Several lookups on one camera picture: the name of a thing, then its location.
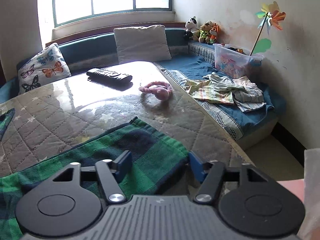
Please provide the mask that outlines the white plain cushion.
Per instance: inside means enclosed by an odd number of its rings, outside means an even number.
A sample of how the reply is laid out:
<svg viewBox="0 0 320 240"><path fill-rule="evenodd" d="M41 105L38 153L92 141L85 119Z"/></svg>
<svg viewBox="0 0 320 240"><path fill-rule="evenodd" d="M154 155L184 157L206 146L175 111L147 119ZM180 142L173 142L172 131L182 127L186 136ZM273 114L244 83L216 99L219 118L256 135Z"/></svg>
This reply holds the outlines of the white plain cushion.
<svg viewBox="0 0 320 240"><path fill-rule="evenodd" d="M120 64L171 60L163 25L116 28L113 32Z"/></svg>

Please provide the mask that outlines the pile of light clothes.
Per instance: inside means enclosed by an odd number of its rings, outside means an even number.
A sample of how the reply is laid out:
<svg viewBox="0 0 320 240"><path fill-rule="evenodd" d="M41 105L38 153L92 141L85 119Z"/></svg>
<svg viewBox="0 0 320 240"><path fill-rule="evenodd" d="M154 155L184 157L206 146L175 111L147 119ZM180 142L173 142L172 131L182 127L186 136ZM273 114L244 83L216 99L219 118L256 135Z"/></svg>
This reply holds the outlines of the pile of light clothes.
<svg viewBox="0 0 320 240"><path fill-rule="evenodd" d="M202 80L188 79L183 88L197 100L236 105L244 113L266 106L263 91L246 76L231 79L212 72L204 76Z"/></svg>

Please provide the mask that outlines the grey quilted star table cover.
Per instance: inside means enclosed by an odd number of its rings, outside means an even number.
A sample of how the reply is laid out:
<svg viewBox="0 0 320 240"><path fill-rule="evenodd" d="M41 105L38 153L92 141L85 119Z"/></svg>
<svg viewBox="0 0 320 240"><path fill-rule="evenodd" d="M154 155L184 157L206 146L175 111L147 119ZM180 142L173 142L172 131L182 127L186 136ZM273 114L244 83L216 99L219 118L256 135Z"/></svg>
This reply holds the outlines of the grey quilted star table cover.
<svg viewBox="0 0 320 240"><path fill-rule="evenodd" d="M91 166L133 153L133 170L121 183L126 194L156 193L177 179L188 151L238 167L247 154L181 87L168 102L143 96L139 86L165 80L154 66L133 68L133 85L119 91L77 75L1 104L15 115L1 139L1 197L19 198L66 164Z"/></svg>

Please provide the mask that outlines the butterfly print pillow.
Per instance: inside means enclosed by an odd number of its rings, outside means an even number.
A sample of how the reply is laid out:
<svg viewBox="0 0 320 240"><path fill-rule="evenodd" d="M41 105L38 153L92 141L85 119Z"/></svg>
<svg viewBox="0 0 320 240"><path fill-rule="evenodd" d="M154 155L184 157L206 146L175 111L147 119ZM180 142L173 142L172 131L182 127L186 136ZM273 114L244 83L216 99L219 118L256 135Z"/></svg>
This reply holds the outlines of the butterfly print pillow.
<svg viewBox="0 0 320 240"><path fill-rule="evenodd" d="M53 43L18 70L20 94L70 76L71 72L59 46Z"/></svg>

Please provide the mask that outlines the brown bear plush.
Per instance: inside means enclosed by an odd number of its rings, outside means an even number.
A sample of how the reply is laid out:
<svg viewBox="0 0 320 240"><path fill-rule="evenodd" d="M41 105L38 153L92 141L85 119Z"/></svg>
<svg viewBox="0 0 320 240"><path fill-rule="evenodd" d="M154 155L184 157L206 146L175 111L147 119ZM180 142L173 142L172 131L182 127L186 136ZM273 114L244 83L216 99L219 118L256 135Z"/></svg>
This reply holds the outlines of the brown bear plush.
<svg viewBox="0 0 320 240"><path fill-rule="evenodd" d="M193 40L200 43L207 43L210 41L210 30L213 27L212 21L207 21L202 26L200 26L199 30L193 33Z"/></svg>

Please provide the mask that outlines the black and white cow plush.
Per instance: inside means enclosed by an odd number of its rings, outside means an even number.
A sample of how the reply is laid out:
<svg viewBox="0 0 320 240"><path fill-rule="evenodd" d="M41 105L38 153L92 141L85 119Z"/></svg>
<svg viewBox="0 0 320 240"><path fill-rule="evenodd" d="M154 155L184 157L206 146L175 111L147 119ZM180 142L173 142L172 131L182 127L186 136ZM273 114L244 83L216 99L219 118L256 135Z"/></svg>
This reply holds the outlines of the black and white cow plush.
<svg viewBox="0 0 320 240"><path fill-rule="evenodd" d="M194 33L197 31L197 20L196 17L193 16L187 20L185 23L185 32L183 38L187 41L191 39Z"/></svg>

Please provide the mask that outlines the pink fluffy headband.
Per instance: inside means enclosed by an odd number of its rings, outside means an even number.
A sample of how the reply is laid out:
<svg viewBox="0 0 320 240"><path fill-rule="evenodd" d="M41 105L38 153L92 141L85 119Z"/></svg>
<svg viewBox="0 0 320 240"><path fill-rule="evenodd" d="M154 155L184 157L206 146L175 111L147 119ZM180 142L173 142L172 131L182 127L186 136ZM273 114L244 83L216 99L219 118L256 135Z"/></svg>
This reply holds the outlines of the pink fluffy headband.
<svg viewBox="0 0 320 240"><path fill-rule="evenodd" d="M171 84L164 81L154 81L145 86L139 87L139 90L145 94L153 94L160 101L167 101L172 94Z"/></svg>

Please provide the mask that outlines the colourful paper pinwheel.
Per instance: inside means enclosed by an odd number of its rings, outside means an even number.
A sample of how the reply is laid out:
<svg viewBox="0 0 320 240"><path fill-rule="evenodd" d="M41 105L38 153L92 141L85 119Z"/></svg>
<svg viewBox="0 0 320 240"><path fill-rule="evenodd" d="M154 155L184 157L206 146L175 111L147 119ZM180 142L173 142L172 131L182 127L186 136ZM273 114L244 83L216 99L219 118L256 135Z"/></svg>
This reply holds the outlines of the colourful paper pinwheel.
<svg viewBox="0 0 320 240"><path fill-rule="evenodd" d="M273 1L273 3L271 4L263 3L261 5L260 11L257 12L255 15L261 19L261 22L258 25L259 32L250 51L250 56L255 52L255 48L259 43L260 36L263 32L264 27L267 27L267 34L270 33L270 29L272 27L276 28L279 31L282 31L283 28L280 25L280 22L283 22L286 17L286 13L281 12L279 5L276 1Z"/></svg>

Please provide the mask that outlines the black remote control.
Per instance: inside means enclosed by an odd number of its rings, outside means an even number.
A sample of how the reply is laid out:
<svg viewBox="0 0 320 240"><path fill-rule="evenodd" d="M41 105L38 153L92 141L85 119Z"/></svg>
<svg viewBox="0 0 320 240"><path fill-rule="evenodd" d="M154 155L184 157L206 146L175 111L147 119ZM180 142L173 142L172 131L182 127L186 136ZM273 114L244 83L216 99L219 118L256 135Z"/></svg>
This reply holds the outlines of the black remote control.
<svg viewBox="0 0 320 240"><path fill-rule="evenodd" d="M132 75L121 74L107 69L92 68L86 74L92 80L110 83L127 84L132 80Z"/></svg>

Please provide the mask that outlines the orange tiger plush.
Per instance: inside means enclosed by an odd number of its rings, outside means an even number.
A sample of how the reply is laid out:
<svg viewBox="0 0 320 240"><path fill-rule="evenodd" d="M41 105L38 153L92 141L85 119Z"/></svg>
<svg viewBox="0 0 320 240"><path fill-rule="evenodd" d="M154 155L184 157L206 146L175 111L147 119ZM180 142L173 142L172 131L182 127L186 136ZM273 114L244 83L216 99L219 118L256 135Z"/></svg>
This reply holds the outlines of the orange tiger plush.
<svg viewBox="0 0 320 240"><path fill-rule="evenodd" d="M214 44L217 42L217 37L220 31L220 26L217 23L214 23L211 30L209 31L210 38L208 44Z"/></svg>

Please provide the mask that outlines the clear plastic storage box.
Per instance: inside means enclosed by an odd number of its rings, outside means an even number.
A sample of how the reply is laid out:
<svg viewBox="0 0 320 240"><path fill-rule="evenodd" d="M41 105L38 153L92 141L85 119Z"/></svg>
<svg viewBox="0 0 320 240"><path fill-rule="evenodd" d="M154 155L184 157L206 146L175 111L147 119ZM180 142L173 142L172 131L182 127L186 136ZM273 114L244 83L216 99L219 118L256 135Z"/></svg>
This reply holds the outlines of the clear plastic storage box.
<svg viewBox="0 0 320 240"><path fill-rule="evenodd" d="M250 51L243 49L243 53L238 52L237 46L231 44L213 44L214 47L214 67L233 79L243 76L252 78L260 72L263 55L249 55Z"/></svg>

